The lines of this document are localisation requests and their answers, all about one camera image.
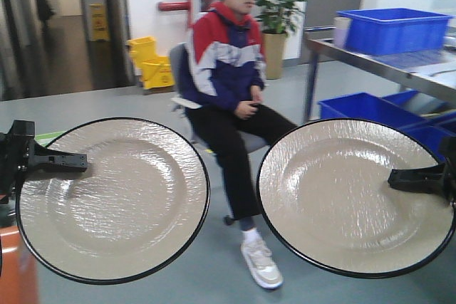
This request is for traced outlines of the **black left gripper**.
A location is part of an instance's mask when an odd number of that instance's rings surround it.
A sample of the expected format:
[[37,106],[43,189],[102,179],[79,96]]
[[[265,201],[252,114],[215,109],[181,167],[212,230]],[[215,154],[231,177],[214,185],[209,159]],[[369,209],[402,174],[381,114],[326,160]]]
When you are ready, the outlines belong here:
[[14,120],[1,133],[1,204],[8,204],[25,180],[26,170],[45,172],[84,172],[86,154],[62,152],[43,147],[35,140],[35,122]]

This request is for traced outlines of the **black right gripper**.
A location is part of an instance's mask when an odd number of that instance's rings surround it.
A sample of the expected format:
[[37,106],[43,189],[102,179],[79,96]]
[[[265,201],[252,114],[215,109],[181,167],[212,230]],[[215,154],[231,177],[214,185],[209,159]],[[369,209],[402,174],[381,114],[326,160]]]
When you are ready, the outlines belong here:
[[439,146],[444,163],[418,169],[393,169],[388,185],[402,192],[444,194],[455,201],[455,136],[444,137]]

